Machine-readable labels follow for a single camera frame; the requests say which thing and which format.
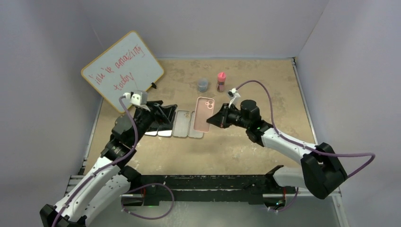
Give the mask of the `phone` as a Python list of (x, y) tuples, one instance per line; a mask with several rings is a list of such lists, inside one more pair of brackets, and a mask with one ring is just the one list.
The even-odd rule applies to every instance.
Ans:
[(158, 126), (157, 136), (159, 137), (171, 137), (173, 131), (174, 122), (171, 121), (170, 123), (161, 123)]
[(147, 131), (145, 132), (145, 135), (148, 135), (148, 136), (157, 136), (157, 133), (158, 133), (158, 125), (156, 124), (156, 125), (151, 125), (151, 126), (147, 129)]

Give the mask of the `white phone case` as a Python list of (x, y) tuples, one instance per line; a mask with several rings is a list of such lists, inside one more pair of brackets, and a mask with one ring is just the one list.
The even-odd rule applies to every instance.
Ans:
[(178, 138), (186, 138), (188, 136), (190, 120), (191, 120), (190, 111), (186, 110), (176, 111), (172, 135)]

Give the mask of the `pink phone case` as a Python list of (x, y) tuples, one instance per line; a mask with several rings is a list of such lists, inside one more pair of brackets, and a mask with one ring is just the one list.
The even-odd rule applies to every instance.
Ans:
[(210, 124), (207, 123), (214, 112), (215, 100), (208, 97), (198, 97), (195, 107), (194, 125), (195, 131), (208, 133)]

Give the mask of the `beige phone case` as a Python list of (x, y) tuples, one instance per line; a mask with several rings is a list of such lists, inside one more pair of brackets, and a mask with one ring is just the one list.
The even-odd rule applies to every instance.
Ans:
[(200, 131), (196, 131), (194, 129), (194, 122), (195, 122), (195, 111), (191, 112), (191, 118), (190, 118), (190, 125), (188, 129), (188, 137), (192, 139), (201, 139), (203, 138), (204, 133)]

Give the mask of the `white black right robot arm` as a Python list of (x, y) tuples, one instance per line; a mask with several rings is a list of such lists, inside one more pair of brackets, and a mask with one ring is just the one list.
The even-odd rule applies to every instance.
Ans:
[(250, 141), (278, 151), (300, 165), (300, 168), (282, 166), (270, 171), (271, 176), (265, 180), (270, 192), (278, 192), (285, 186), (299, 187), (307, 189), (318, 199), (324, 199), (348, 179), (329, 144), (307, 143), (276, 130), (262, 119), (253, 100), (242, 101), (240, 108), (224, 103), (206, 121), (224, 129), (231, 125), (244, 128)]

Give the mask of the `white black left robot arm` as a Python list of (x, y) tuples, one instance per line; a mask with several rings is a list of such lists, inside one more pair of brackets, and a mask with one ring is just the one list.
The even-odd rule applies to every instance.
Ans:
[(172, 124), (177, 105), (163, 106), (162, 101), (149, 101), (134, 115), (128, 111), (116, 119), (109, 142), (91, 170), (55, 205), (40, 210), (45, 227), (87, 227), (112, 201), (122, 194), (142, 195), (163, 183), (145, 183), (142, 175), (127, 165), (136, 153), (139, 140), (155, 123)]

